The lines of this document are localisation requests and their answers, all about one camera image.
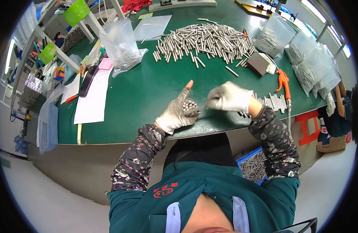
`fingertip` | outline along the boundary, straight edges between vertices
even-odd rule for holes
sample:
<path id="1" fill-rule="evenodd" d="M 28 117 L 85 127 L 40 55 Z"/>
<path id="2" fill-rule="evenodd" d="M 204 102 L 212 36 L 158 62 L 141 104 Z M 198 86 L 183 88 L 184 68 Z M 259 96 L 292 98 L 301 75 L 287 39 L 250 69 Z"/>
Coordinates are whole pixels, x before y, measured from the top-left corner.
<path id="1" fill-rule="evenodd" d="M 191 79 L 191 81 L 189 81 L 189 82 L 187 83 L 186 87 L 192 88 L 192 86 L 193 86 L 193 80 Z"/>

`orange stool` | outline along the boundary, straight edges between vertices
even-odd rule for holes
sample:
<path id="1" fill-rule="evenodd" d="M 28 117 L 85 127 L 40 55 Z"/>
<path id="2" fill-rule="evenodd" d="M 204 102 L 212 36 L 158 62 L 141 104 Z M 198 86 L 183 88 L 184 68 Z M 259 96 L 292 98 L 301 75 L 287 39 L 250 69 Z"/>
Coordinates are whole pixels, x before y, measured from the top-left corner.
<path id="1" fill-rule="evenodd" d="M 318 127 L 318 122 L 316 120 L 316 117 L 319 116 L 319 112 L 318 110 L 313 110 L 311 112 L 308 113 L 304 113 L 301 115 L 298 115 L 295 117 L 296 122 L 301 122 L 302 124 L 302 132 L 303 132 L 303 139 L 299 140 L 299 145 L 306 145 L 314 140 L 317 140 L 319 138 L 319 133 L 321 132 L 321 129 Z M 306 121 L 313 118 L 314 119 L 314 124 L 315 124 L 315 133 L 308 135 L 307 134 L 307 125 L 306 125 Z"/>

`red cloth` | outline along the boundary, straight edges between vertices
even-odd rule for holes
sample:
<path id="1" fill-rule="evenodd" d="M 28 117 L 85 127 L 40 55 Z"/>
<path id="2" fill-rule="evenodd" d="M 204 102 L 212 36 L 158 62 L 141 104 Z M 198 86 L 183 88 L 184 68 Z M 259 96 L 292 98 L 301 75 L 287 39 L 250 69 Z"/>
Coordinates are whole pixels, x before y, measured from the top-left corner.
<path id="1" fill-rule="evenodd" d="M 126 13 L 128 10 L 138 11 L 141 7 L 151 4 L 152 0 L 125 0 L 124 6 L 121 7 L 122 12 Z"/>

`white work glove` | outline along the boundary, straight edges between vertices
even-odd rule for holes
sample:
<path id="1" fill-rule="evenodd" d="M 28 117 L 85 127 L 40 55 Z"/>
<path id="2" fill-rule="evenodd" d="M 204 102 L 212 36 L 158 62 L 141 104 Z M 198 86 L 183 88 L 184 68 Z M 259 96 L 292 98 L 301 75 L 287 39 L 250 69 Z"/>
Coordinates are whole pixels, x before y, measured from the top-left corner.
<path id="1" fill-rule="evenodd" d="M 166 133 L 172 135 L 175 129 L 192 125 L 196 117 L 185 117 L 182 106 L 187 96 L 191 93 L 193 81 L 191 80 L 175 100 L 172 100 L 162 115 L 156 118 L 157 125 Z"/>
<path id="2" fill-rule="evenodd" d="M 252 94 L 253 91 L 242 89 L 228 81 L 209 92 L 206 107 L 224 111 L 242 111 L 249 114 Z"/>

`workstation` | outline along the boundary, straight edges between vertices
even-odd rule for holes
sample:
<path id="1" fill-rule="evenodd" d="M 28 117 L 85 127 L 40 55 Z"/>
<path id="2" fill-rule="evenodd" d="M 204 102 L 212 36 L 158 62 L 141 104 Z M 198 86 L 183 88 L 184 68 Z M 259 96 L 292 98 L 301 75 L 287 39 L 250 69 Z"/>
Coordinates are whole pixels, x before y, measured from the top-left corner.
<path id="1" fill-rule="evenodd" d="M 251 6 L 256 3 L 254 1 L 244 2 Z M 147 13 L 149 13 L 149 7 L 143 7 L 137 14 L 129 14 L 133 29 L 139 24 L 139 16 Z M 245 29 L 248 36 L 255 39 L 259 36 L 260 27 L 268 21 L 264 17 L 248 14 L 234 1 L 217 2 L 216 6 L 177 7 L 158 10 L 153 13 L 153 16 L 167 15 L 171 15 L 171 18 L 164 34 L 170 34 L 171 30 L 175 31 L 188 25 L 208 23 L 198 20 L 205 18 L 232 27 L 239 32 Z M 90 40 L 85 37 L 69 49 L 66 55 L 76 54 L 80 58 L 84 58 L 97 43 L 96 39 L 90 43 Z M 137 41 L 136 44 L 139 49 L 148 49 L 149 52 L 144 55 L 141 63 L 131 70 L 120 73 L 115 78 L 112 77 L 111 72 L 103 121 L 74 124 L 76 103 L 73 101 L 69 104 L 60 104 L 60 101 L 58 101 L 56 106 L 58 108 L 57 133 L 59 144 L 85 145 L 132 142 L 135 138 L 136 128 L 147 122 L 153 122 L 157 113 L 163 111 L 169 100 L 174 99 L 182 86 L 191 79 L 193 79 L 194 85 L 190 98 L 198 106 L 206 104 L 207 94 L 211 89 L 226 81 L 232 81 L 243 88 L 253 90 L 257 94 L 257 98 L 269 98 L 269 94 L 272 96 L 276 94 L 277 97 L 285 95 L 284 87 L 275 92 L 279 88 L 279 75 L 276 73 L 274 75 L 266 73 L 259 77 L 250 68 L 241 66 L 235 68 L 236 64 L 239 63 L 239 61 L 235 61 L 236 63 L 229 64 L 228 67 L 237 73 L 238 77 L 236 77 L 225 68 L 226 64 L 222 58 L 215 57 L 208 60 L 203 53 L 200 53 L 198 57 L 206 65 L 205 68 L 200 65 L 197 69 L 189 56 L 184 56 L 182 60 L 177 62 L 172 60 L 169 63 L 164 61 L 156 63 L 152 52 L 156 50 L 157 40 L 147 40 L 144 43 Z M 305 95 L 286 53 L 281 53 L 281 57 L 274 58 L 273 61 L 289 78 L 288 84 L 292 100 L 291 117 L 327 104 L 320 97 L 315 98 L 311 94 L 309 97 Z M 74 78 L 75 74 L 66 84 L 71 83 Z M 39 114 L 38 109 L 32 115 Z M 286 119 L 288 111 L 284 110 L 284 113 L 282 110 L 276 111 L 276 116 L 279 119 Z M 172 136 L 168 136 L 168 139 L 227 132 L 247 127 L 249 123 L 248 117 L 240 117 L 236 112 L 202 109 L 195 125 L 176 130 Z M 36 131 L 36 120 L 28 122 L 28 141 L 35 142 Z"/>

